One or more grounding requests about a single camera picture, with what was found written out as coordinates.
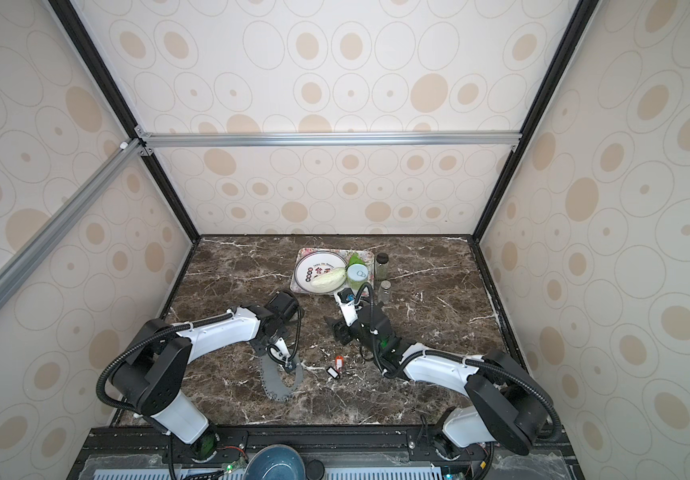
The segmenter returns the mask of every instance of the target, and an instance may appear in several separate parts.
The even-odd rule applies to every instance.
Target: white plate
[[[310,284],[310,281],[319,275],[331,272],[335,268],[345,268],[345,265],[345,260],[337,254],[331,252],[313,252],[302,258],[294,268],[294,280],[296,280],[297,285],[305,292],[319,294],[331,293],[339,289],[340,286],[345,283],[344,278],[342,279],[342,283],[331,290],[316,289]]]

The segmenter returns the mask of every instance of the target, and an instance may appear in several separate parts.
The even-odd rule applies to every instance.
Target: blue bowl
[[[264,447],[246,466],[244,480],[305,480],[305,464],[292,447]]]

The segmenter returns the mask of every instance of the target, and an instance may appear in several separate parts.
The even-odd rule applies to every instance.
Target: marble countertop
[[[303,246],[353,248],[390,255],[390,303],[384,308],[400,336],[461,354],[503,350],[492,307],[463,237],[444,236],[212,236],[202,239],[187,267],[167,322],[198,320],[243,303],[263,305],[288,288]],[[191,363],[182,389],[213,422],[240,424],[430,423],[469,399],[425,383],[383,379],[364,362],[358,342],[336,342],[323,317],[340,316],[330,296],[299,294],[306,310],[299,356],[304,380],[288,402],[267,398],[260,362],[246,343]],[[345,358],[342,376],[326,368]],[[121,425],[139,424],[127,412]]]

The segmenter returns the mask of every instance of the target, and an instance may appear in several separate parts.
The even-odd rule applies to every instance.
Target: polka dot wallpaper
[[[98,375],[158,315],[190,248],[145,172],[133,160],[0,311],[0,480],[65,478],[109,422]]]
[[[157,133],[520,130],[575,0],[82,0]]]
[[[690,480],[690,2],[599,11],[482,246],[585,476]]]
[[[202,234],[472,232],[508,145],[162,148]]]
[[[125,138],[101,99],[40,2],[0,0],[0,268]]]

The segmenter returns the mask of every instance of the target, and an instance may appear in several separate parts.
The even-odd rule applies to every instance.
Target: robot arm
[[[209,420],[180,390],[187,364],[233,343],[248,342],[258,356],[270,355],[292,371],[296,365],[283,337],[287,334],[286,324],[298,310],[300,305],[291,293],[276,292],[264,306],[240,306],[234,312],[228,310],[224,315],[196,323],[170,325],[159,319],[150,320],[130,346],[157,334],[164,337],[131,354],[122,353],[119,359],[126,356],[124,360],[115,368],[116,361],[108,367],[112,369],[110,382],[137,415],[162,432],[177,436],[190,446],[194,458],[208,459],[214,453],[217,438]]]
[[[492,440],[527,455],[548,415],[554,436],[561,433],[550,396],[505,353],[460,356],[430,349],[397,336],[381,303],[370,309],[350,289],[335,294],[335,300],[342,318],[326,318],[335,339],[343,345],[359,340],[385,377],[435,383],[472,400],[470,407],[447,410],[429,436],[446,458],[473,443]]]

